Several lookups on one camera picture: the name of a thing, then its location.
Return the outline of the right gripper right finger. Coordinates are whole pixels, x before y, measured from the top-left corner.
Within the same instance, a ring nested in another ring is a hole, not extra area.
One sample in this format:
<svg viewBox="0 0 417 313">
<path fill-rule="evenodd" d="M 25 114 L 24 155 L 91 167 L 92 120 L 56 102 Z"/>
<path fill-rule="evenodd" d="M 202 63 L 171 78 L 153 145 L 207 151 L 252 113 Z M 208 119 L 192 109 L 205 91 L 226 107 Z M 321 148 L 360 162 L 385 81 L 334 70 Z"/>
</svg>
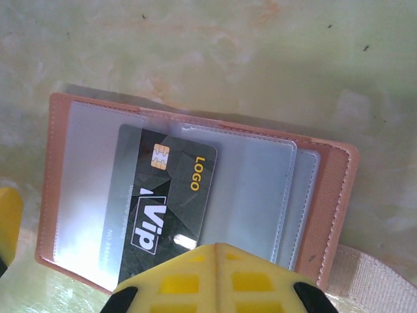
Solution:
<svg viewBox="0 0 417 313">
<path fill-rule="evenodd" d="M 234 246 L 216 245 L 218 312 L 336 312 L 316 283 Z"/>
</svg>

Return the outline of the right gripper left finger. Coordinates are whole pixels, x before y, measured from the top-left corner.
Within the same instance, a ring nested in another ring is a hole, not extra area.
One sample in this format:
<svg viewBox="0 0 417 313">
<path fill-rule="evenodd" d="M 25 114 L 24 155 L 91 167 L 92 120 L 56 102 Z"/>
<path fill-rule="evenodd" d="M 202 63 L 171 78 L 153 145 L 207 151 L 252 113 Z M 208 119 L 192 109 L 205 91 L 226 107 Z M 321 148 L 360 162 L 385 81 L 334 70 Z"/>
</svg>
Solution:
<svg viewBox="0 0 417 313">
<path fill-rule="evenodd" d="M 214 245 L 204 245 L 122 281 L 103 312 L 217 312 Z"/>
</svg>

